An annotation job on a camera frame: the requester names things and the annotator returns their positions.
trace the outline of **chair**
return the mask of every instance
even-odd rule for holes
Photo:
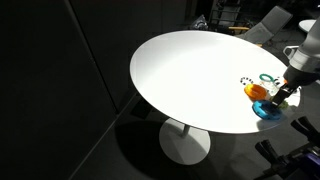
[[[235,35],[254,44],[264,44],[272,39],[291,19],[292,14],[279,6],[271,11],[252,28],[229,27],[230,30],[245,30],[243,34]]]
[[[206,21],[206,18],[202,14],[199,16],[193,23],[188,27],[189,30],[200,30],[200,31],[207,31],[208,30],[208,24]]]

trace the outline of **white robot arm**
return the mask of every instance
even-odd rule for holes
[[[308,32],[305,41],[292,50],[290,65],[283,77],[284,84],[272,99],[272,104],[279,106],[299,86],[307,86],[320,77],[320,17]]]

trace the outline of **blue object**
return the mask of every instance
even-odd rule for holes
[[[282,112],[279,108],[272,105],[270,101],[258,100],[252,105],[253,111],[264,120],[279,120]]]

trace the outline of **white round table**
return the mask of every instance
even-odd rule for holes
[[[253,133],[279,125],[261,120],[240,81],[259,83],[259,75],[282,76],[286,66],[264,49],[242,39],[208,31],[178,31],[142,44],[130,74],[139,93],[171,117],[159,135],[165,154],[179,164],[195,164],[210,149],[207,131]],[[298,106],[300,92],[287,99]]]
[[[313,24],[316,22],[315,19],[307,19],[299,22],[299,28],[304,32],[309,32]]]

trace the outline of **dark wall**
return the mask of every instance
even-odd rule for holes
[[[71,0],[71,4],[121,111],[133,92],[131,56],[146,40],[179,30],[186,0]]]
[[[135,91],[134,51],[185,13],[185,0],[71,4],[0,1],[0,179],[70,177]]]
[[[67,179],[115,120],[108,93],[62,0],[1,1],[0,23],[0,179]]]

